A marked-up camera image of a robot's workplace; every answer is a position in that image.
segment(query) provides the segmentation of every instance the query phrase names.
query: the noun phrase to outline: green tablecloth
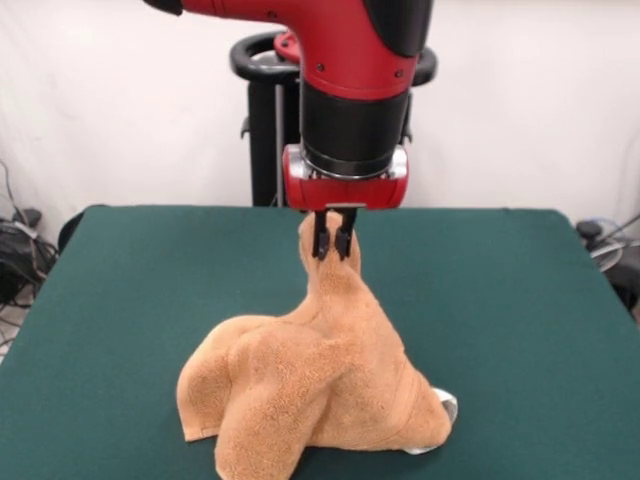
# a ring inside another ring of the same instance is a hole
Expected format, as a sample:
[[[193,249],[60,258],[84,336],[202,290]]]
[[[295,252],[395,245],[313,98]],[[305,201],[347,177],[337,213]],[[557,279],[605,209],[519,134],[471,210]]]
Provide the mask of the green tablecloth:
[[[300,301],[300,220],[89,210],[0,366],[0,478],[217,478],[214,441],[182,440],[176,380],[216,323]],[[638,334],[562,216],[406,209],[357,230],[366,281],[460,416],[440,450],[307,449],[295,478],[640,478]]]

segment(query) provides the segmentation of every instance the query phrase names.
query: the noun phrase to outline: black cable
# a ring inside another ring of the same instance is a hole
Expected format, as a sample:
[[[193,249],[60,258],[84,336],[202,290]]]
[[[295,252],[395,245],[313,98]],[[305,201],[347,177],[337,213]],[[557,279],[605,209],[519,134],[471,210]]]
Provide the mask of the black cable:
[[[5,258],[0,258],[0,264],[6,265],[9,268],[12,268],[14,273],[16,273],[19,276],[21,276],[24,280],[27,281],[27,283],[31,283],[32,285],[40,285],[42,283],[41,280],[34,280],[34,278],[31,275],[28,275],[28,274],[24,273],[24,270],[22,270],[20,267],[18,267],[11,260],[7,260]]]
[[[7,325],[9,325],[11,327],[16,327],[16,328],[20,328],[22,326],[21,324],[12,322],[11,320],[7,320],[4,317],[0,317],[0,322],[6,323]]]
[[[13,206],[13,209],[16,211],[16,213],[20,216],[20,218],[22,218],[22,221],[25,224],[27,224],[28,223],[27,219],[24,217],[22,210],[18,208],[18,205],[16,204],[16,201],[13,198],[13,192],[11,191],[11,182],[9,182],[9,167],[7,167],[7,164],[4,163],[2,159],[0,159],[0,166],[4,169],[4,184],[7,188],[7,195],[9,195],[9,200],[11,200],[11,205]]]
[[[12,338],[7,338],[6,340],[3,340],[0,343],[0,348],[4,347],[6,345],[11,345],[15,339],[16,339],[16,337],[12,337]]]
[[[618,233],[624,231],[627,227],[631,226],[632,224],[636,223],[638,220],[640,220],[640,213],[638,213],[637,215],[635,215],[634,217],[631,218],[631,220],[629,220],[626,223],[623,223],[622,225],[620,225],[618,228],[616,228],[614,231],[606,234],[604,237],[602,237],[601,239],[599,239],[593,246],[593,248],[598,248],[600,245],[602,245],[604,242],[606,242],[607,240],[609,240],[610,238],[612,238],[613,236],[617,235]]]

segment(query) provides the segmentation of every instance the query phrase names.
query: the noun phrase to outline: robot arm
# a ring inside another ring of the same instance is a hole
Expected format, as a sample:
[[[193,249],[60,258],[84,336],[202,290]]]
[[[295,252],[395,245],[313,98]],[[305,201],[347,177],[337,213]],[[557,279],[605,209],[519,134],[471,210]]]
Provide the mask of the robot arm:
[[[398,141],[432,0],[145,2],[178,15],[186,10],[286,25],[302,53],[302,140],[287,146],[283,159],[289,204],[348,208],[346,230],[355,207],[400,205],[408,163]]]

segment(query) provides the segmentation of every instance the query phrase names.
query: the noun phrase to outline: green table surface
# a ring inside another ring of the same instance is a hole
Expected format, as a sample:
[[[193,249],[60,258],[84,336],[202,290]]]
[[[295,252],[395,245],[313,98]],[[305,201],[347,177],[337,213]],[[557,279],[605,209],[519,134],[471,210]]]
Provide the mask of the green table surface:
[[[302,299],[300,220],[90,209],[0,365],[0,478],[217,478],[214,440],[182,439],[178,374],[218,322]],[[356,228],[365,280],[460,416],[426,455],[307,449],[294,478],[640,478],[638,333],[563,216],[402,209]]]

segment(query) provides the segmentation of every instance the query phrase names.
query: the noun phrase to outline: brown towel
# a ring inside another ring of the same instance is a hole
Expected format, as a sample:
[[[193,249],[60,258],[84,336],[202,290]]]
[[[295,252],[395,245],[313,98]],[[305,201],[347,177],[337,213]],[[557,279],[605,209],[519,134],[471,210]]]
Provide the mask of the brown towel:
[[[185,439],[218,435],[224,480],[288,479],[305,446],[420,453],[449,436],[455,413],[411,365],[360,277],[355,233],[346,260],[333,247],[341,218],[327,216],[322,262],[311,255],[313,215],[299,228],[309,282],[298,308],[226,320],[180,374]]]

